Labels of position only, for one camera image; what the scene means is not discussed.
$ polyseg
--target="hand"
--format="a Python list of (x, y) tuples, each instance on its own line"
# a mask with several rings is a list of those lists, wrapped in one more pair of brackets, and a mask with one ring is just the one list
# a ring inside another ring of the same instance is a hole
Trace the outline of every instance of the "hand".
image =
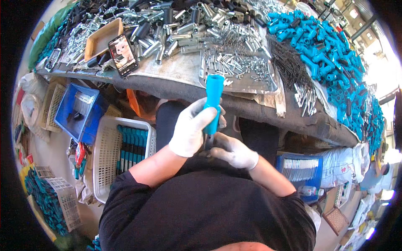
[[(184, 109), (178, 116), (176, 126), (169, 148), (175, 154), (182, 157), (192, 157), (202, 146), (202, 130), (216, 117), (217, 110), (214, 107), (208, 107), (203, 110), (207, 98), (202, 98), (189, 107)], [(226, 127), (225, 110), (221, 107), (219, 116), (219, 127)]]
[(228, 137), (223, 133), (215, 133), (214, 141), (218, 147), (210, 150), (210, 155), (227, 161), (231, 166), (247, 170), (253, 169), (258, 163), (258, 153), (252, 151), (240, 140)]

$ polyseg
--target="black t-shirt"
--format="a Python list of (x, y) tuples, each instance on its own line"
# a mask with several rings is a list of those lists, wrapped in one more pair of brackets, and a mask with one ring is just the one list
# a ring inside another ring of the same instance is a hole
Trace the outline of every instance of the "black t-shirt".
[(157, 189), (130, 172), (113, 183), (99, 223), (102, 250), (213, 250), (242, 241), (313, 250), (316, 229), (297, 193), (280, 198), (217, 171), (174, 177)]

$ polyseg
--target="blue plastic crate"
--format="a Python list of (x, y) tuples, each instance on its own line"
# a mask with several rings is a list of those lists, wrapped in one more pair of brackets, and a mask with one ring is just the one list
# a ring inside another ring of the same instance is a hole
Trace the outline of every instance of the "blue plastic crate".
[[(304, 181), (298, 181), (298, 182), (292, 182), (291, 183), (295, 186), (296, 190), (300, 186), (315, 186), (317, 189), (320, 188), (321, 186), (321, 177), (322, 177), (322, 156), (312, 156), (312, 155), (298, 155), (298, 154), (291, 154), (291, 153), (284, 153), (283, 155), (277, 156), (277, 161), (276, 161), (276, 166), (275, 169), (278, 170), (280, 173), (282, 173), (283, 170), (283, 161), (285, 159), (318, 159), (318, 167), (317, 171), (314, 175), (309, 180), (304, 180)], [(314, 203), (318, 200), (318, 195), (313, 195), (313, 196), (300, 196), (301, 200), (304, 201), (307, 204)]]
[[(55, 122), (76, 142), (93, 145), (99, 121), (108, 107), (109, 103), (99, 90), (70, 83), (57, 110)], [(77, 112), (83, 114), (81, 120), (73, 119)]]

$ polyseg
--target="phone screen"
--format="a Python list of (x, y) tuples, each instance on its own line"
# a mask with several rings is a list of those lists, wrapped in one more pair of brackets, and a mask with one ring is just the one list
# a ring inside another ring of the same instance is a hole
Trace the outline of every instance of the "phone screen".
[(109, 50), (121, 77), (138, 68), (137, 59), (124, 34), (109, 42)]

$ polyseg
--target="bottle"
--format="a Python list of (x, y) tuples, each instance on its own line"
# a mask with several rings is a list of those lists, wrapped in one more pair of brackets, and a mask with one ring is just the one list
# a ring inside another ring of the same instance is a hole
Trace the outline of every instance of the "bottle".
[(319, 189), (315, 186), (300, 186), (297, 190), (301, 196), (322, 196), (324, 194), (324, 189)]

